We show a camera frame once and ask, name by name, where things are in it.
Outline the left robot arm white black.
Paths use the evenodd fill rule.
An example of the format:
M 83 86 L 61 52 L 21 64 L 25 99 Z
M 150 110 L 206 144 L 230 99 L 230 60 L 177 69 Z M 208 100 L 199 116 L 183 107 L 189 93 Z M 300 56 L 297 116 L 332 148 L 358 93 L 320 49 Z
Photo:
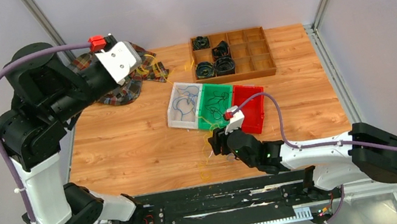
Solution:
M 94 62 L 80 73 L 56 53 L 21 64 L 6 75 L 14 94 L 0 116 L 0 142 L 25 188 L 26 224 L 93 224 L 118 220 L 144 224 L 144 213 L 126 195 L 103 195 L 66 182 L 60 171 L 61 140 L 81 112 L 117 87 L 108 70 Z

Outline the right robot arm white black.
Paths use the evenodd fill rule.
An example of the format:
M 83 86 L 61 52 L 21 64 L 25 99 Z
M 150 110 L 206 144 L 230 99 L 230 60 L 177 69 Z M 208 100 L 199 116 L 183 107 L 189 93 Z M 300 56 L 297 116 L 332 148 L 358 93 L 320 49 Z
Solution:
M 303 169 L 303 192 L 310 200 L 358 180 L 397 183 L 397 151 L 388 149 L 397 148 L 397 136 L 367 123 L 354 123 L 350 131 L 330 138 L 288 142 L 217 128 L 208 143 L 214 154 L 233 154 L 266 174 Z

